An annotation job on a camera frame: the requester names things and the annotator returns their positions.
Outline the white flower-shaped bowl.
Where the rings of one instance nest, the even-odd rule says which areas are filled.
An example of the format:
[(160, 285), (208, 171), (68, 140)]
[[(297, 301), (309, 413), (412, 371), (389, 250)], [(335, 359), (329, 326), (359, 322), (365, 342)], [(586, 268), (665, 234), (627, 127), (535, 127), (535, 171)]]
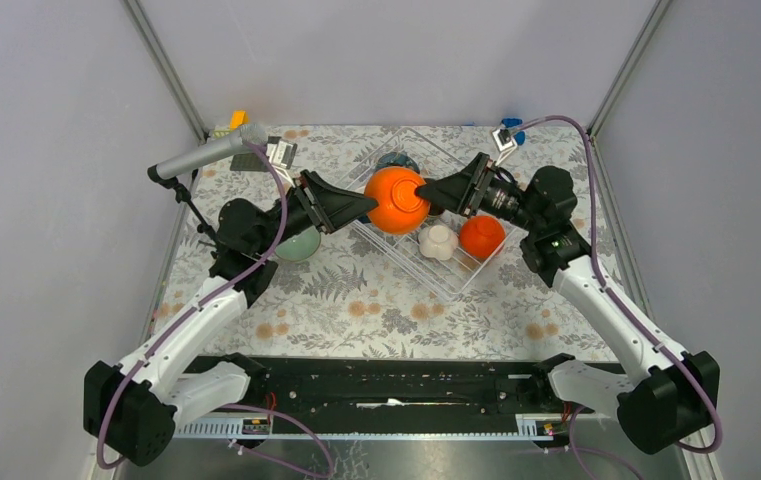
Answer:
[(420, 254), (428, 259), (447, 261), (459, 246), (457, 234), (444, 224), (424, 227), (418, 234)]

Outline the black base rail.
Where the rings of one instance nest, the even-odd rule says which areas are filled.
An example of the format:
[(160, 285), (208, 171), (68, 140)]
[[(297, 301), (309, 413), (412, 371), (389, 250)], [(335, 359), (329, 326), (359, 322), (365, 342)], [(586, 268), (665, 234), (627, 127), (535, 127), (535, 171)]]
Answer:
[(576, 407), (545, 384), (544, 366), (527, 361), (331, 359), (199, 356), (186, 371), (221, 362), (243, 367), (243, 403), (274, 411), (275, 434), (368, 437), (516, 434), (517, 419), (562, 423)]

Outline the dark blue floral bowl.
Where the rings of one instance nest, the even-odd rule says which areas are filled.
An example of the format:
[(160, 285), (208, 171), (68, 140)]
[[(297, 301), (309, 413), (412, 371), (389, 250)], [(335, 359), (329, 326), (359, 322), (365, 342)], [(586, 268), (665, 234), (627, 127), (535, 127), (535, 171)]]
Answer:
[(401, 152), (392, 151), (382, 155), (375, 165), (375, 170), (379, 171), (389, 167), (401, 167), (417, 174), (420, 173), (419, 165), (411, 157)]

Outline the orange bowl white inside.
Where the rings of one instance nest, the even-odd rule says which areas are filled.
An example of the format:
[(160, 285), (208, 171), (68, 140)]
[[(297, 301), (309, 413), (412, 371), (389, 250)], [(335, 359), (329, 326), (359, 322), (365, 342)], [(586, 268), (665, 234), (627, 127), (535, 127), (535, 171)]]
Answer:
[(387, 234), (415, 231), (427, 219), (430, 209), (429, 202), (416, 194), (425, 184), (420, 174), (404, 167), (378, 170), (364, 188), (364, 195), (377, 202), (377, 207), (367, 213), (368, 219)]

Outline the silver microphone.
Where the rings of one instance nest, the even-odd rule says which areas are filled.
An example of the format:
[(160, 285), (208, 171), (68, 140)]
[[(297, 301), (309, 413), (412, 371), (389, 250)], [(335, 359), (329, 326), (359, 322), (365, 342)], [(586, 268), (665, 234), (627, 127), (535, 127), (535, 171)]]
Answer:
[(148, 168), (147, 175), (152, 182), (163, 184), (179, 175), (248, 151), (250, 145), (263, 145), (267, 142), (267, 138), (266, 129), (261, 124), (244, 124), (190, 152), (152, 165)]

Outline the grey lego baseplate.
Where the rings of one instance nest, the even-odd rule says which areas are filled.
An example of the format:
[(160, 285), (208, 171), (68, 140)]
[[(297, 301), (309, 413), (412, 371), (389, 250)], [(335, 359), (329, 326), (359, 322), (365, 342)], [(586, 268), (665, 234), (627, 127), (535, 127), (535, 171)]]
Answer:
[[(268, 163), (272, 167), (278, 166), (278, 162), (273, 158), (273, 153), (280, 140), (280, 136), (269, 136), (268, 141), (265, 144), (264, 150), (268, 157)], [(263, 165), (253, 149), (247, 145), (243, 145), (232, 157), (229, 170), (233, 172), (264, 172), (267, 168)]]

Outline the floral table mat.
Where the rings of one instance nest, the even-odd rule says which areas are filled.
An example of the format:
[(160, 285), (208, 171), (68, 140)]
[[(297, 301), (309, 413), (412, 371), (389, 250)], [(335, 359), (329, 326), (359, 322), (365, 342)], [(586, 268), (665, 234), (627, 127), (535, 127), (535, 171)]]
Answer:
[[(495, 155), (494, 127), (412, 127), (420, 138), (397, 136), (395, 126), (272, 126), (269, 135), (297, 143), (294, 171), (317, 171), (333, 185), (373, 167), (374, 153), (410, 151), (423, 172), (431, 162), (451, 172), (477, 153)], [(579, 204), (574, 225), (590, 234), (587, 166), (578, 133), (556, 123), (526, 132), (526, 142), (502, 166), (520, 185), (537, 168), (555, 165), (573, 176)], [(227, 200), (242, 197), (268, 208), (276, 198), (269, 174), (230, 170), (230, 160), (197, 177), (194, 203), (213, 225)], [(169, 273), (162, 283), (148, 334), (178, 315), (213, 263), (212, 248), (186, 214)], [(587, 362), (615, 356), (575, 308), (529, 272), (516, 231), (454, 300), (440, 298), (393, 262), (353, 226), (325, 235), (299, 262), (277, 259), (271, 286), (250, 311), (219, 330), (205, 353), (313, 357), (542, 360), (568, 353)]]

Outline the celadon green ceramic bowl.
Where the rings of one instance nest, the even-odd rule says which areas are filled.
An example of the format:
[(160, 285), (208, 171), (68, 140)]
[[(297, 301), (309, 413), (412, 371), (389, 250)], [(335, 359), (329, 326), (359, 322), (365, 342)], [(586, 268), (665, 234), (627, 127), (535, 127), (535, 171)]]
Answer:
[(319, 249), (322, 235), (314, 227), (291, 237), (275, 249), (275, 255), (286, 262), (302, 262), (312, 257)]

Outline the yellow toy brick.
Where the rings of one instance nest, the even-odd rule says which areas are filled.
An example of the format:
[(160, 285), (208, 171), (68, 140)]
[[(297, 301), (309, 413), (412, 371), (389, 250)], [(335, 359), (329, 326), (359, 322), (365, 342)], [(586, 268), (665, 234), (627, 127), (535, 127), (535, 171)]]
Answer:
[(239, 127), (248, 123), (248, 115), (245, 110), (235, 110), (230, 118), (229, 130), (237, 130)]

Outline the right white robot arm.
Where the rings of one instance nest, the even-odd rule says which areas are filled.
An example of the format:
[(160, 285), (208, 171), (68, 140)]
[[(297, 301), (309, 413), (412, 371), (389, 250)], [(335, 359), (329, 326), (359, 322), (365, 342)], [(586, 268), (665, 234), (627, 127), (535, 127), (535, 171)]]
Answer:
[(520, 187), (480, 154), (415, 193), (448, 212), (470, 217), (484, 211), (526, 231), (520, 248), (527, 267), (585, 317), (624, 371), (617, 375), (565, 355), (553, 357), (529, 386), (535, 407), (553, 412), (567, 401), (612, 417), (646, 454), (680, 445), (715, 423), (717, 361), (706, 351), (688, 352), (665, 334), (594, 259), (571, 220), (577, 197), (568, 171), (541, 167)]

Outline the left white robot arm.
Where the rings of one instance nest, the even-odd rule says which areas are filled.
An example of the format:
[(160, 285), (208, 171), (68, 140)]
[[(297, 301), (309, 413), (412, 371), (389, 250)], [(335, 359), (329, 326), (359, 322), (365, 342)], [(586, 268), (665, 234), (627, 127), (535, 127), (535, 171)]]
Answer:
[(192, 299), (149, 340), (114, 364), (96, 362), (84, 376), (83, 428), (97, 452), (114, 450), (137, 466), (155, 460), (182, 427), (227, 404), (252, 411), (266, 385), (251, 370), (221, 361), (182, 376), (203, 348), (240, 318), (269, 287), (274, 250), (308, 229), (333, 233), (377, 207), (375, 199), (334, 187), (304, 170), (269, 210), (237, 198), (223, 205), (214, 263)]

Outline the blue toy brick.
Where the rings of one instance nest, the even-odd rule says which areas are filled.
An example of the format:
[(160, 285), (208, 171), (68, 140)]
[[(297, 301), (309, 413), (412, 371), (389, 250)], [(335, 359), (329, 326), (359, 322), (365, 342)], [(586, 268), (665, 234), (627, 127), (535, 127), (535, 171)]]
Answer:
[(502, 128), (513, 134), (513, 138), (518, 146), (523, 145), (526, 141), (526, 132), (518, 129), (522, 124), (523, 120), (516, 117), (505, 117), (501, 120)]

